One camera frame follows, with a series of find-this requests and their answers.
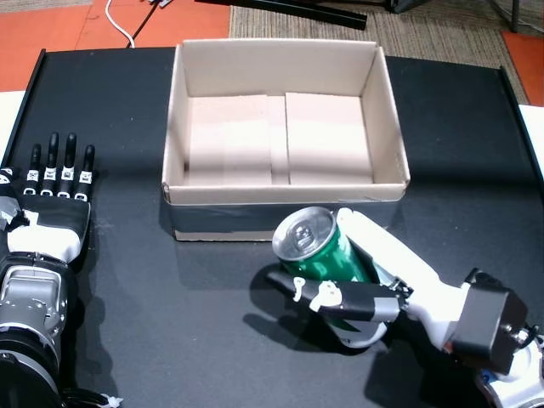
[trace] gray carpet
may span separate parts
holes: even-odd
[[[0,13],[81,6],[92,2],[93,0],[0,0]]]
[[[538,10],[543,3],[544,0],[523,1],[522,17],[541,24]],[[484,0],[433,0],[403,14],[390,14],[377,6],[336,4],[334,7],[365,12],[368,15],[366,30],[232,7],[230,36],[376,41],[387,55],[491,68],[503,65],[519,103],[527,103],[501,35],[507,23]]]

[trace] green soda can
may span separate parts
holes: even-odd
[[[317,281],[372,282],[334,214],[306,207],[285,218],[274,232],[272,249],[293,276]],[[387,330],[383,323],[325,318],[347,347],[362,349]]]

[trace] open cardboard box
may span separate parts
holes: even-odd
[[[186,41],[169,104],[162,188],[182,241],[267,240],[301,207],[397,201],[410,181],[374,42]]]

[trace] black table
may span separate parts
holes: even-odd
[[[172,63],[172,48],[46,54],[11,150],[10,164],[26,168],[31,145],[54,130],[77,132],[80,152],[97,148],[78,275],[85,315],[65,342],[78,385],[125,408],[482,405],[404,320],[387,347],[338,353],[319,320],[265,284],[269,243],[172,238],[160,189]],[[388,66],[412,174],[389,230],[447,283],[474,266],[492,273],[542,325],[542,199],[501,72]]]

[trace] black metal bar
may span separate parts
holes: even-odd
[[[519,22],[519,0],[512,0],[512,21],[510,24],[510,30],[512,32],[518,32]]]
[[[393,6],[393,12],[396,14],[404,13],[405,11],[421,6],[428,1],[429,0],[399,0],[395,2],[396,4]]]
[[[2,158],[2,167],[6,167],[9,164],[9,161],[11,160],[11,152],[13,150],[13,145],[15,143],[15,139],[17,138],[17,134],[19,133],[20,123],[23,120],[23,116],[25,115],[26,103],[28,102],[28,99],[31,96],[32,89],[34,88],[37,76],[40,72],[40,69],[42,68],[45,54],[46,54],[45,48],[42,48],[42,51],[37,57],[36,64],[34,65],[34,70],[32,71],[31,79],[29,80],[28,85],[26,86],[25,96],[23,97],[23,100],[20,103],[19,113],[17,114],[17,117],[15,118],[14,126],[11,128],[11,134],[9,135],[8,144],[6,145],[6,150]]]
[[[153,7],[151,8],[150,12],[145,16],[144,21],[142,21],[142,24],[139,25],[138,30],[136,30],[136,32],[133,34],[133,40],[136,39],[136,37],[138,36],[139,32],[142,31],[142,29],[144,28],[144,26],[147,24],[147,21],[151,18],[151,16],[153,15],[153,13],[155,13],[155,10],[156,10],[156,8],[157,8],[158,5],[159,5],[159,2],[158,2],[158,1],[156,1],[156,2],[153,3]]]
[[[312,3],[303,3],[293,0],[196,0],[199,3],[224,4],[229,6],[248,7],[275,11],[277,13],[296,15],[305,19],[324,21],[349,28],[364,30],[366,15],[352,13],[331,7],[319,6]]]
[[[525,149],[529,155],[530,165],[533,168],[533,172],[535,173],[536,177],[538,178],[539,190],[541,193],[542,201],[544,202],[544,175],[542,174],[541,169],[538,165],[538,159],[536,158],[535,148],[533,146],[533,143],[530,140],[529,132],[527,131],[527,127],[525,126],[524,117],[521,115],[521,110],[519,109],[518,100],[516,99],[516,95],[513,92],[512,84],[510,83],[510,80],[508,79],[507,70],[504,68],[504,66],[501,66],[500,77],[502,80],[504,91],[507,95],[508,101],[510,102],[510,107],[512,108],[513,115],[516,118],[519,131],[522,134],[522,140],[524,142]]]
[[[357,4],[363,6],[378,6],[383,7],[386,10],[392,9],[393,0],[326,0],[328,4]]]

